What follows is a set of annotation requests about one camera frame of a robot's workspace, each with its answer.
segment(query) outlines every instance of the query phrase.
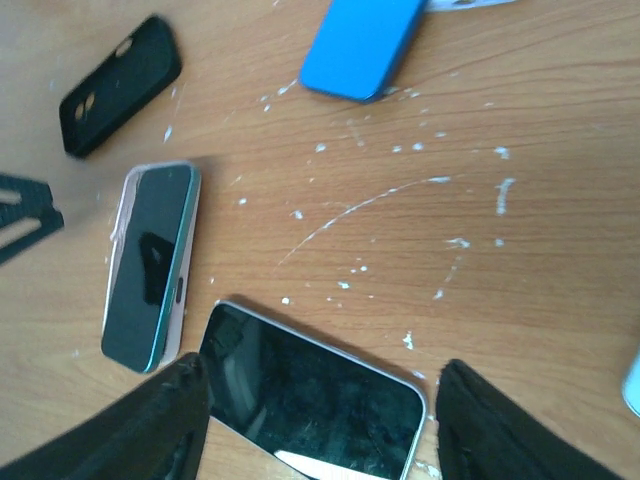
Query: black plastic part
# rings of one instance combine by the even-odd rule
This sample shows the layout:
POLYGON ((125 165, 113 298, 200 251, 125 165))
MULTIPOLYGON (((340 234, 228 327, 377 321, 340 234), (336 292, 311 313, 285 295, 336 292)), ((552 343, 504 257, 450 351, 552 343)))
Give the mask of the black plastic part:
POLYGON ((444 480, 621 480, 461 360, 442 371, 436 417, 444 480))
POLYGON ((160 17, 149 17, 60 103, 65 151, 89 155, 181 70, 171 28, 160 17))
POLYGON ((35 219, 40 227, 0 248, 0 265, 64 227, 62 214, 53 206, 49 185, 0 173, 0 190, 20 195, 19 203, 0 202, 0 230, 25 219, 35 219))
POLYGON ((195 480, 209 424, 196 353, 82 425, 0 468, 3 480, 195 480))

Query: wooden table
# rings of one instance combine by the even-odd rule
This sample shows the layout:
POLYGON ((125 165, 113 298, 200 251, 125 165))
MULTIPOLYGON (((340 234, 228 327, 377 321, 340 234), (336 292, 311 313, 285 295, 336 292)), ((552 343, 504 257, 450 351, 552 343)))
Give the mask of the wooden table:
MULTIPOLYGON (((462 358, 640 478, 620 395, 640 344, 636 1, 429 16, 399 91, 367 106, 295 83, 328 0, 139 3, 0 7, 0 170, 48 181, 67 221, 0 270, 0 463, 143 380, 100 353, 114 211, 134 165, 195 158, 184 351, 241 294, 420 372, 431 407, 462 358), (60 100, 152 12, 175 29, 181 76, 89 160, 66 157, 60 100)), ((437 465, 435 432, 420 462, 437 465)), ((290 476, 210 423, 201 478, 290 476)))

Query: black phone case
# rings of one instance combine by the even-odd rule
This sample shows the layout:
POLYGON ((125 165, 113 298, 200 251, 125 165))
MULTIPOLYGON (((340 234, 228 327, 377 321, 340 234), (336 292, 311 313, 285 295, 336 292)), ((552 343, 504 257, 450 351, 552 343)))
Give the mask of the black phone case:
POLYGON ((89 155, 181 70, 171 28, 156 15, 147 18, 60 103, 65 151, 89 155))

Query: blue phone case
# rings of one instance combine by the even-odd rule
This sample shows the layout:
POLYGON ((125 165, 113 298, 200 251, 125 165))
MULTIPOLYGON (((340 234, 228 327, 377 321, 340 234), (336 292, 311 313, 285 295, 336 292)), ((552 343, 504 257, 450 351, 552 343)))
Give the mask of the blue phone case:
POLYGON ((380 98, 402 61, 426 0, 334 0, 300 83, 361 103, 380 98))

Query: phone screen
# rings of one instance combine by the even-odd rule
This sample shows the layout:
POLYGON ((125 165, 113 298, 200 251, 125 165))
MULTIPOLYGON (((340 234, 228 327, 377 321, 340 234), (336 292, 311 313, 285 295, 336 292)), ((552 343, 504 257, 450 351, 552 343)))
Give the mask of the phone screen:
POLYGON ((211 415, 258 447, 311 478, 402 478, 426 410, 415 387, 226 302, 200 353, 211 415))
POLYGON ((103 353, 137 372, 163 350, 159 321, 190 181, 190 167, 175 165, 138 182, 102 337, 103 353))

